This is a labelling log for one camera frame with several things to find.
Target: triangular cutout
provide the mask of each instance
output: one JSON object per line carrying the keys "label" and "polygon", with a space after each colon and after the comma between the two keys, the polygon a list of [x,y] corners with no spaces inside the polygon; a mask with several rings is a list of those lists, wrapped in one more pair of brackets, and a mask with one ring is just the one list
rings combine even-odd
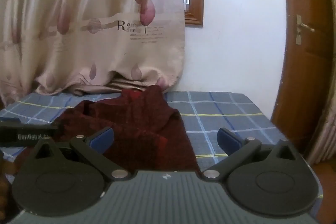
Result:
{"label": "triangular cutout", "polygon": [[48,144],[44,144],[41,146],[39,152],[36,155],[36,159],[49,158],[53,156],[53,152],[51,152]]}
{"label": "triangular cutout", "polygon": [[280,153],[278,154],[278,158],[286,159],[286,160],[295,160],[295,157],[288,146],[284,146]]}

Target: round black pad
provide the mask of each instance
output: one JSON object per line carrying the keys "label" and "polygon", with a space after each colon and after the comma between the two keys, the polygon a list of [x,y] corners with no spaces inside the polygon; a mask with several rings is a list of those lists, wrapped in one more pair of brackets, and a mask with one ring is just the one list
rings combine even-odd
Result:
{"label": "round black pad", "polygon": [[92,206],[104,191],[104,179],[93,167],[70,160],[39,159],[20,170],[12,193],[19,206],[40,216],[78,213]]}
{"label": "round black pad", "polygon": [[243,165],[229,175],[227,189],[240,206],[254,213],[278,217],[303,213],[313,206],[318,186],[308,167],[297,164],[265,160]]}

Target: blue checkered sheet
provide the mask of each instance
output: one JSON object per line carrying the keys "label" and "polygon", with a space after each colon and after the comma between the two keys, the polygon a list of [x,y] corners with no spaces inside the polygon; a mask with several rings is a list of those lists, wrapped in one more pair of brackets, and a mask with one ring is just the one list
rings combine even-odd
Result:
{"label": "blue checkered sheet", "polygon": [[[22,123],[51,123],[65,109],[83,100],[98,101],[116,98],[119,93],[103,95],[74,95],[61,93],[43,96],[32,93],[0,111],[0,117],[20,118]],[[259,108],[243,94],[228,92],[168,92],[169,106],[180,111],[185,130],[193,146],[199,167],[205,170],[225,160],[226,153],[217,144],[217,132],[225,127],[245,139],[254,137],[264,144],[275,144],[285,136],[268,120]],[[5,158],[14,161],[23,150],[20,147],[2,148]],[[318,210],[322,200],[320,187]]]}

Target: blue gripper pad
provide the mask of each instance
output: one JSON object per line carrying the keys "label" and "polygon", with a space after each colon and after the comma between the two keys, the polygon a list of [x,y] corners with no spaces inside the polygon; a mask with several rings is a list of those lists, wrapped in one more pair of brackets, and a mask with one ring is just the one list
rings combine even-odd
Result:
{"label": "blue gripper pad", "polygon": [[114,132],[110,127],[105,127],[92,136],[86,138],[86,143],[93,150],[103,154],[108,150],[114,141]]}
{"label": "blue gripper pad", "polygon": [[228,156],[239,150],[245,144],[245,140],[239,138],[226,128],[218,130],[217,142],[219,147],[223,149]]}

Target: dark red cloth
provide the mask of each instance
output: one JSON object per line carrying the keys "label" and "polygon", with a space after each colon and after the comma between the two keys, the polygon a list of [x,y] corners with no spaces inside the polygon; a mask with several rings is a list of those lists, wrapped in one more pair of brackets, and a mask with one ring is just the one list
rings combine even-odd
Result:
{"label": "dark red cloth", "polygon": [[[82,101],[64,111],[55,122],[64,125],[64,134],[54,138],[55,141],[68,141],[76,135],[90,136],[104,127],[113,128],[114,143],[104,155],[130,172],[199,172],[181,115],[168,106],[157,85],[144,92],[123,90],[115,99]],[[27,148],[18,155],[18,166],[29,152]]]}

